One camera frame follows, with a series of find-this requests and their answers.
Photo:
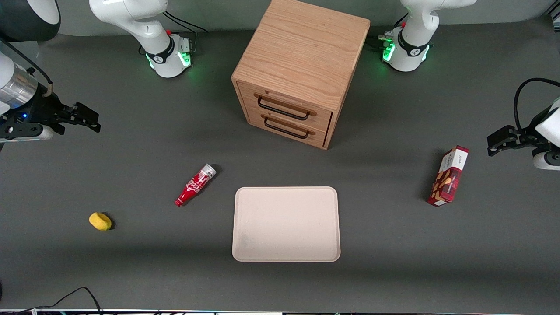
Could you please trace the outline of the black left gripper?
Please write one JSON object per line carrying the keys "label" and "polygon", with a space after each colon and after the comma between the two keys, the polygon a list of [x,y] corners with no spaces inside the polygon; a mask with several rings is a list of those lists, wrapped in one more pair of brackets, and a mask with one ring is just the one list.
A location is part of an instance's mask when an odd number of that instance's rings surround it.
{"label": "black left gripper", "polygon": [[544,109],[531,120],[528,127],[526,127],[526,137],[528,140],[522,135],[521,131],[511,125],[506,125],[488,135],[488,156],[495,156],[499,152],[505,150],[524,149],[531,146],[531,144],[536,147],[546,146],[548,144],[548,140],[536,131],[536,126],[546,119],[549,111],[550,109]]}

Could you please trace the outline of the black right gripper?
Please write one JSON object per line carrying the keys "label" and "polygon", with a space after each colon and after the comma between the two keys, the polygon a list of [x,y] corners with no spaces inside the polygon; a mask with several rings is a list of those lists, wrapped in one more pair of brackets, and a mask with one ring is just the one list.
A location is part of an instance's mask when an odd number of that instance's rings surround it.
{"label": "black right gripper", "polygon": [[45,98],[40,92],[31,97],[2,92],[1,102],[7,107],[1,114],[2,135],[64,134],[66,128],[60,123],[85,126],[96,133],[101,131],[99,114],[80,102],[67,106],[57,97]]}

